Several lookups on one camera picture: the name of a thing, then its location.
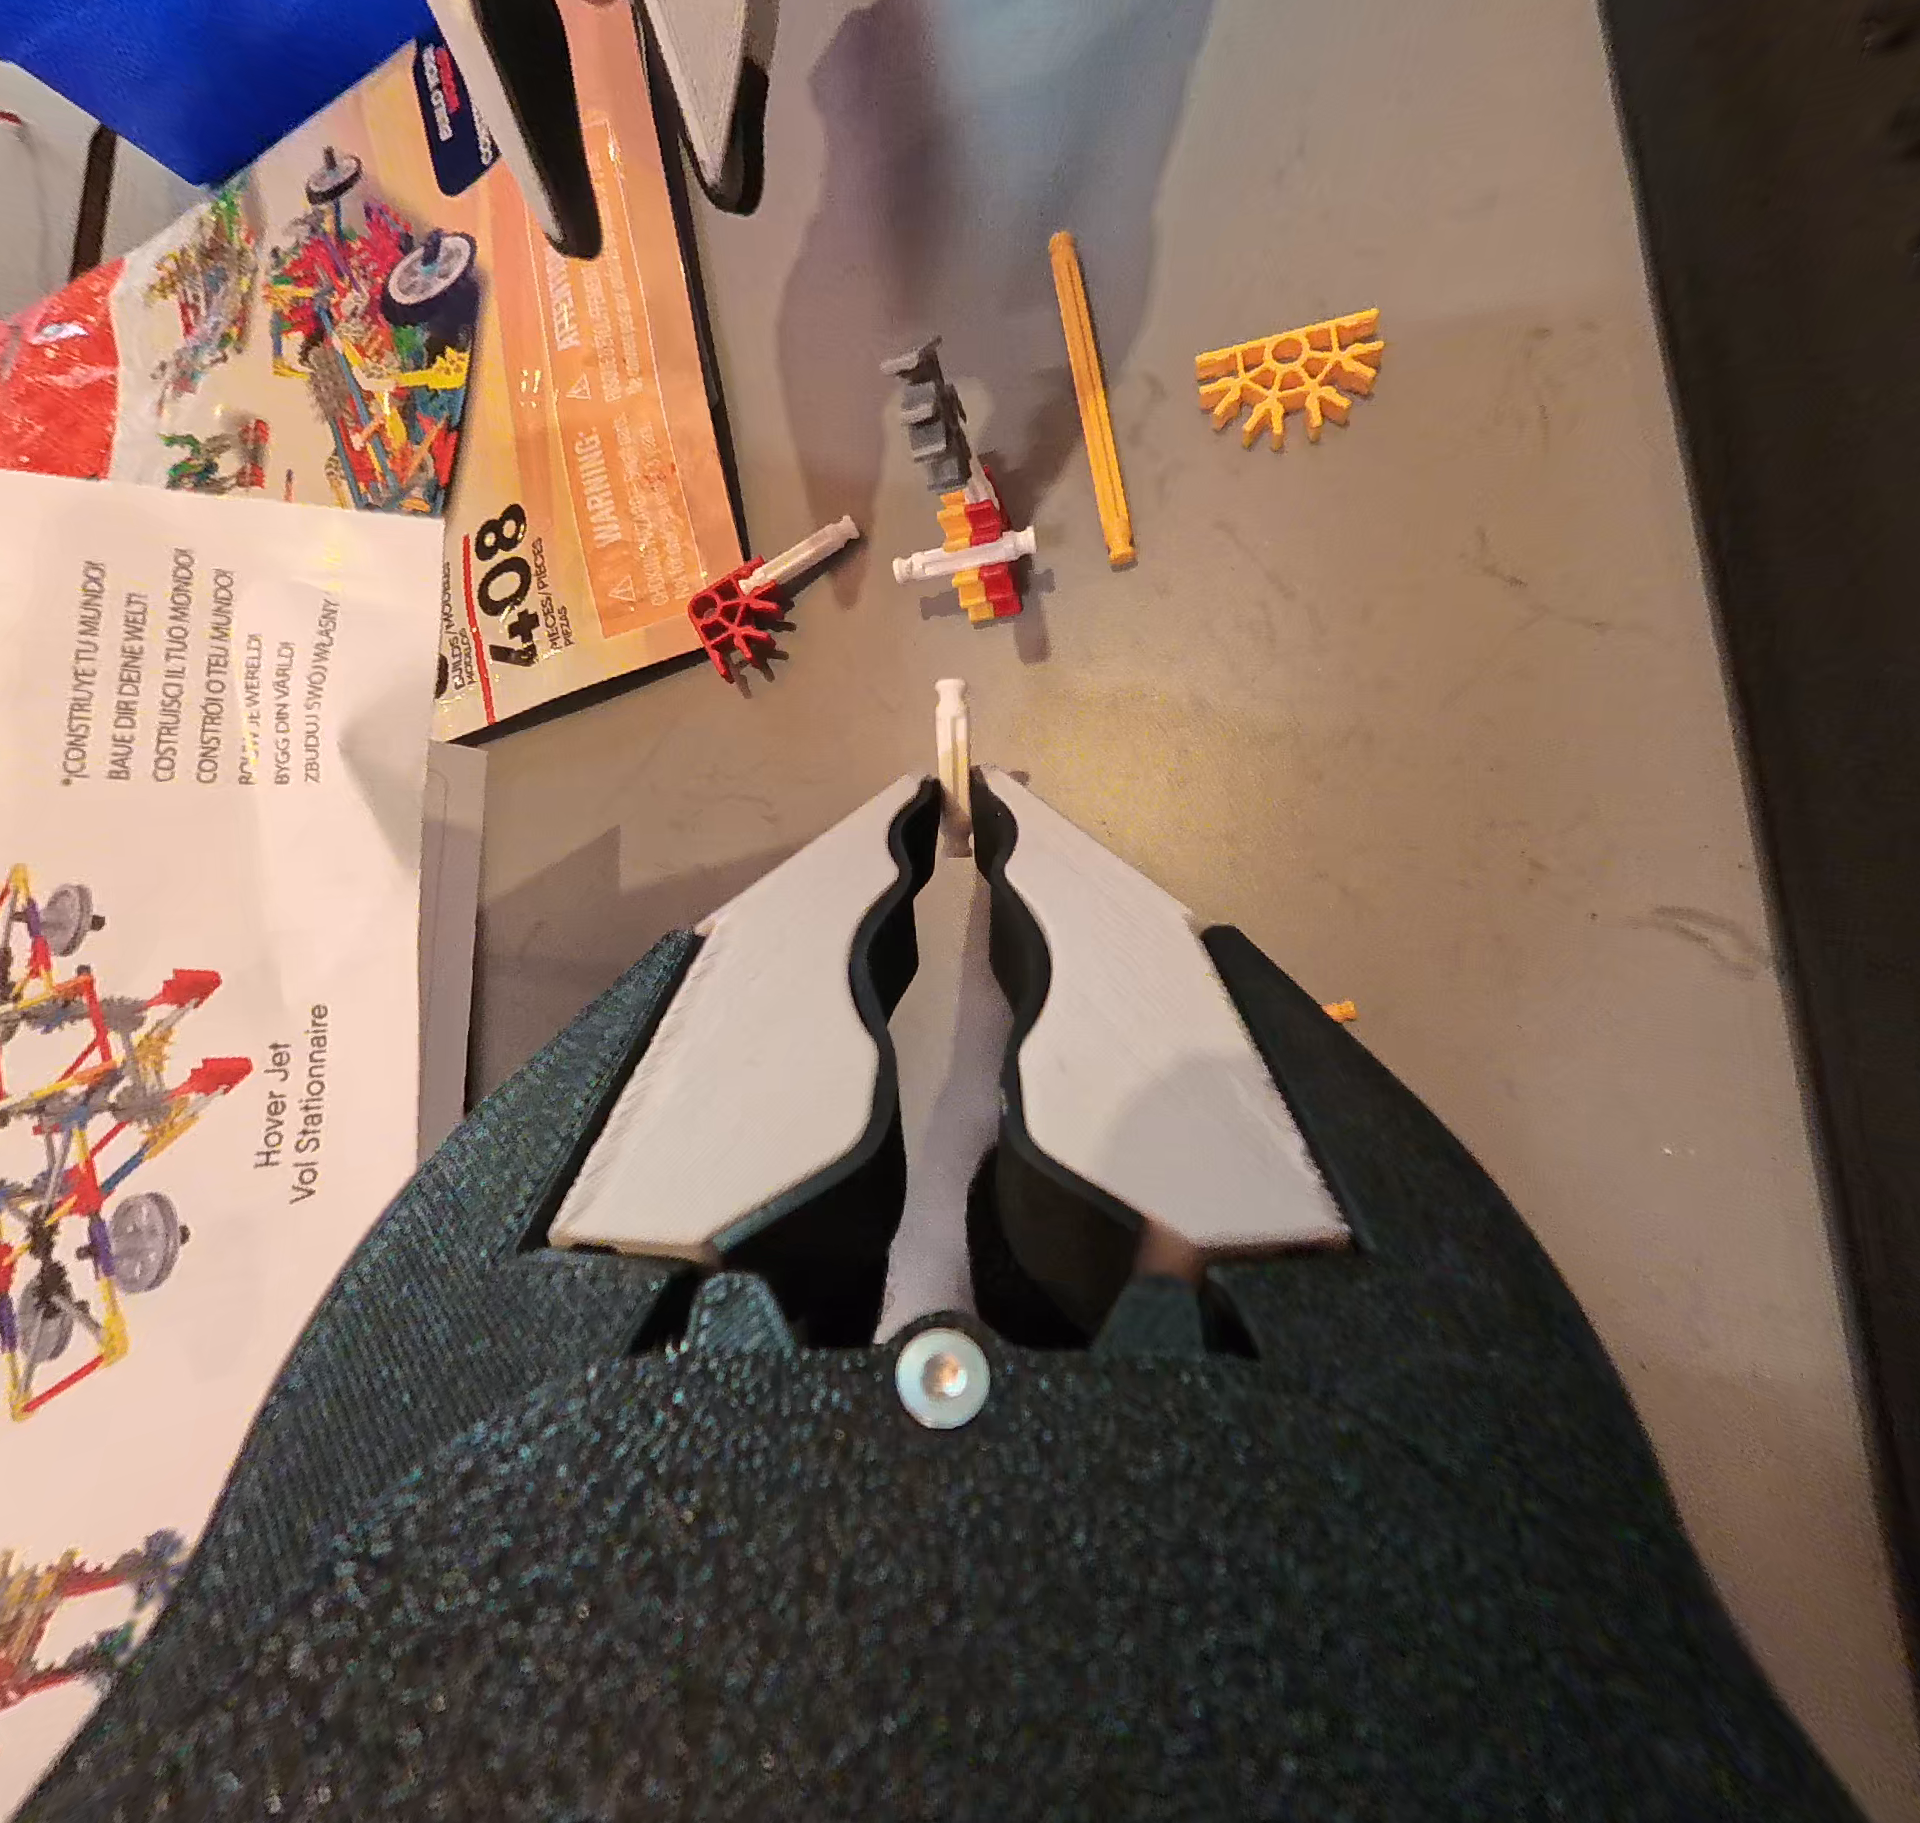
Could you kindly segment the connector assembly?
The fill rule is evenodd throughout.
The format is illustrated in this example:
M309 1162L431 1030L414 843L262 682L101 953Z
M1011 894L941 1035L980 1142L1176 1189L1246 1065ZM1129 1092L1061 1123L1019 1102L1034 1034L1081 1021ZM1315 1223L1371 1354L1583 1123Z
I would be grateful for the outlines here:
M901 588L948 584L960 613L991 627L1023 613L1023 565L1038 539L1018 528L978 450L957 386L941 357L941 338L929 338L889 359L882 372L898 383L898 423L913 468L936 497L940 546L893 561Z

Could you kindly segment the building instruction sheet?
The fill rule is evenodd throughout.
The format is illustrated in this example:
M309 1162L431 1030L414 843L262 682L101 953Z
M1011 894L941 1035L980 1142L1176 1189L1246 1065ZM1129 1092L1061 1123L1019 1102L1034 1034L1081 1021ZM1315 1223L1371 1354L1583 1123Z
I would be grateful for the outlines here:
M4 475L4 1815L418 1159L429 519Z

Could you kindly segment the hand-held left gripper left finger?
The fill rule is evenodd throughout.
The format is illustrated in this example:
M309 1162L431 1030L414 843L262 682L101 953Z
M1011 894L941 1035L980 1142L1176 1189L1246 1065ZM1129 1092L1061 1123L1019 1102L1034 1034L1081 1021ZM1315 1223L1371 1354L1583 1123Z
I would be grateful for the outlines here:
M903 1211L898 1054L940 785L906 774L727 902L550 1223L560 1250L882 1265Z

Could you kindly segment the white rod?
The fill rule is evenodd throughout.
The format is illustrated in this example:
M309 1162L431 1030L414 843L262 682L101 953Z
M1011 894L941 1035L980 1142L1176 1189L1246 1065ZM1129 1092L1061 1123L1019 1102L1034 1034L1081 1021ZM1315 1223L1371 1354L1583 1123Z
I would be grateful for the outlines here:
M743 588L751 588L752 593L790 588L793 584L829 565L856 539L860 539L859 523L853 522L853 515L843 515L829 526L821 526L814 535L808 535L773 561L759 561L752 576L744 578Z

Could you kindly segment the blue plastic bin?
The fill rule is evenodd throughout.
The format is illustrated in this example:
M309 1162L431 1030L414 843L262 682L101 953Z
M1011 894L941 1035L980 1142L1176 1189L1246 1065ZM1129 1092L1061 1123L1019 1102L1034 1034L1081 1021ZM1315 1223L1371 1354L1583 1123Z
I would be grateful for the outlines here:
M427 0L4 0L4 59L212 185L431 27Z

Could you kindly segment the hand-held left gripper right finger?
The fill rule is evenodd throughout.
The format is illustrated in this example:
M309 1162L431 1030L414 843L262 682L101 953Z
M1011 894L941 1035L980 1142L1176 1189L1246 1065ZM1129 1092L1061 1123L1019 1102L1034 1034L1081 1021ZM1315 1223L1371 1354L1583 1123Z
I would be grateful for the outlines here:
M1011 1013L995 1205L1025 1274L1350 1246L1350 1219L1193 911L1006 771L975 771Z

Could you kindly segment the colourful toy packaging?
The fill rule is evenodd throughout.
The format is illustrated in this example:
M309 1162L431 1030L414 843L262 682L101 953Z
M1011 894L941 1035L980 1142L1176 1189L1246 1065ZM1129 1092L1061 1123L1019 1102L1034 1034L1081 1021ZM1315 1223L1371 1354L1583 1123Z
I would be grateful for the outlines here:
M698 651L743 565L628 0L560 0L604 245L557 251L418 39L4 318L4 464L442 526L437 737Z

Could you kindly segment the red connector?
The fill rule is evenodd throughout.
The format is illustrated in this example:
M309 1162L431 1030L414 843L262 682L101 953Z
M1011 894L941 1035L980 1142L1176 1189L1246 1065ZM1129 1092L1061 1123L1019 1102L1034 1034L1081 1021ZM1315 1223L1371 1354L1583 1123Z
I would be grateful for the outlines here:
M735 686L744 670L762 670L786 623L790 599L767 558L751 558L697 590L685 621L713 670Z

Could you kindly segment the yellow connector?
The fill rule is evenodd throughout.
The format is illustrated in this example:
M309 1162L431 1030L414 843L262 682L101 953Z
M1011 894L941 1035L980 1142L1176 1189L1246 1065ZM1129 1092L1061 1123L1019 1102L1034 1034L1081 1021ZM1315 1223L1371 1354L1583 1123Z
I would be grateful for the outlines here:
M1244 449L1280 453L1293 418L1308 444L1347 426L1354 403L1373 396L1383 355L1381 314L1364 309L1197 355L1193 375L1216 433L1234 426Z

